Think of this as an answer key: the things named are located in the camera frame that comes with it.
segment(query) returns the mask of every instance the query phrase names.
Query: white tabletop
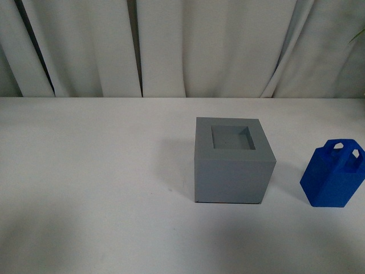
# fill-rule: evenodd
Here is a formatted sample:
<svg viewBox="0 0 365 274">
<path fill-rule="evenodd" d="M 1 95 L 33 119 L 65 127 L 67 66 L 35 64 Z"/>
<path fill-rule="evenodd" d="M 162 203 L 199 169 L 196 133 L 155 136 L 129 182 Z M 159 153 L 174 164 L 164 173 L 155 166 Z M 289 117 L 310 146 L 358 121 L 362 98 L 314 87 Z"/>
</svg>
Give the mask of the white tabletop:
<svg viewBox="0 0 365 274">
<path fill-rule="evenodd" d="M 197 116 L 258 118 L 262 204 L 194 203 Z M 365 186 L 313 208 L 326 140 L 365 147 L 365 100 L 0 99 L 0 273 L 365 273 Z"/>
</svg>

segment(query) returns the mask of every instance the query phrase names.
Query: gray box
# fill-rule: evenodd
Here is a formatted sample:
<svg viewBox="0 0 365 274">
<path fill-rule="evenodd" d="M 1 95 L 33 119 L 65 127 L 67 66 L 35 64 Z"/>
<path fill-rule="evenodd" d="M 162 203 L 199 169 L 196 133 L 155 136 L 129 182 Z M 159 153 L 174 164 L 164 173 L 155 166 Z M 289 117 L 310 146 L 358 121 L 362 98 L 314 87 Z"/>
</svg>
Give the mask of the gray box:
<svg viewBox="0 0 365 274">
<path fill-rule="evenodd" d="M 275 164 L 258 119 L 196 119 L 195 202 L 259 204 Z"/>
</svg>

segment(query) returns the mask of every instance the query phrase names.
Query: curtain fold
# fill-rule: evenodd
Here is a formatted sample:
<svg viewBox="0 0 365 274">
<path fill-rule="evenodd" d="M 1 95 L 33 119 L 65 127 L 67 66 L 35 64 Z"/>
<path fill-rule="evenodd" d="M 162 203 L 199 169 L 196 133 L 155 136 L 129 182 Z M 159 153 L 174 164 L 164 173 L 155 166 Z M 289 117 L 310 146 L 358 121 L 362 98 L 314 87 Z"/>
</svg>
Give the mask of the curtain fold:
<svg viewBox="0 0 365 274">
<path fill-rule="evenodd" d="M 138 1 L 144 97 L 185 97 L 183 1 Z"/>
<path fill-rule="evenodd" d="M 365 92 L 365 1 L 314 1 L 273 97 L 361 98 Z"/>
<path fill-rule="evenodd" d="M 0 47 L 0 96 L 54 96 L 13 0 L 0 4 Z"/>
<path fill-rule="evenodd" d="M 141 96 L 126 1 L 23 3 L 56 96 Z"/>
</svg>

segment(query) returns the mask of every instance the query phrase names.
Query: blue bag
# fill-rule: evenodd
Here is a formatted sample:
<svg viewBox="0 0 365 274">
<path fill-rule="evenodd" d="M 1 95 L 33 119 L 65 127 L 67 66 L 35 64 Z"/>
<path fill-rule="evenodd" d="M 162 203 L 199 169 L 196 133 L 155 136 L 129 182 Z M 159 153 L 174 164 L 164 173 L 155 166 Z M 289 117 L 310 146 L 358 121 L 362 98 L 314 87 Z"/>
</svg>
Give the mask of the blue bag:
<svg viewBox="0 0 365 274">
<path fill-rule="evenodd" d="M 335 148 L 339 143 L 343 147 Z M 352 139 L 328 140 L 317 148 L 301 180 L 310 204 L 344 207 L 365 179 L 364 156 L 364 150 Z"/>
</svg>

